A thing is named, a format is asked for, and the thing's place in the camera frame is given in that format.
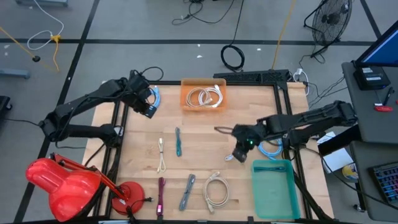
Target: red lamp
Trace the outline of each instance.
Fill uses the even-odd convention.
[[[100,183],[116,194],[112,206],[120,214],[126,214],[127,207],[133,213],[141,209],[144,189],[139,184],[125,182],[117,187],[94,166],[87,168],[58,154],[52,158],[37,159],[25,174],[29,182],[49,193],[50,209],[58,221],[70,220],[86,210]]]

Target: teal tray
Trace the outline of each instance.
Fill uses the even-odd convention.
[[[284,167],[285,171],[254,171],[255,167],[263,169]],[[256,214],[265,219],[300,218],[300,208],[294,184],[292,163],[288,160],[256,160],[251,167],[254,207]]]

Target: black fan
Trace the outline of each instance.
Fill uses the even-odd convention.
[[[323,46],[322,49],[312,53],[311,57],[340,41],[351,17],[351,11],[352,0],[322,0],[319,6],[305,18],[304,27],[310,28],[316,44]],[[310,27],[306,21],[312,14],[315,15]]]

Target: wooden tabletop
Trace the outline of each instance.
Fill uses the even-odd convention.
[[[290,104],[293,113],[308,110],[304,86],[301,83],[288,83]],[[129,110],[124,142],[121,153],[121,162],[118,171],[117,184],[126,181],[135,181],[142,185],[146,197],[155,198],[155,202],[146,202],[140,211],[135,214],[137,219],[155,220],[155,208],[158,197],[158,178],[164,177],[164,220],[247,220],[253,216],[261,220],[254,212],[254,200],[251,182],[251,164],[256,159],[267,159],[256,148],[248,153],[244,164],[237,160],[224,161],[225,156],[231,154],[236,140],[232,136],[214,131],[214,126],[229,126],[235,124],[255,124],[258,118],[277,114],[272,87],[268,86],[227,86],[228,109],[220,113],[183,112],[180,108],[180,86],[159,86],[161,102],[152,119]],[[280,91],[282,107],[283,93]],[[93,126],[110,123],[113,103],[104,103],[97,106],[93,118]],[[175,128],[181,130],[182,156],[176,155]],[[159,165],[158,140],[164,140],[164,161],[167,170],[157,173]],[[89,139],[83,158],[83,163],[102,144],[99,139]],[[310,149],[318,150],[315,142],[307,144]],[[275,146],[266,144],[267,151],[276,151]],[[324,209],[325,213],[333,217],[330,198],[326,186],[321,160],[318,155],[301,150],[302,164],[307,182],[307,189]],[[101,167],[104,150],[100,152],[90,165]],[[215,209],[211,214],[202,196],[202,187],[206,179],[216,172],[221,172],[230,187],[230,198],[223,208]],[[181,212],[178,209],[183,196],[189,174],[195,174],[197,179],[188,199],[187,209]],[[302,207],[300,191],[296,188],[300,211],[305,217]],[[213,182],[208,192],[214,201],[222,199],[225,194],[221,183]],[[106,197],[101,204],[104,211]],[[111,218],[123,218],[112,211]]]

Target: black keyboard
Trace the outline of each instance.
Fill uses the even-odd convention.
[[[389,204],[398,202],[398,162],[369,168],[377,188]]]
[[[275,83],[286,82],[289,78],[289,71],[283,70],[268,70],[268,71],[254,71],[254,72],[238,72],[238,73],[216,73],[213,78],[224,78],[227,83],[241,82],[241,83]]]

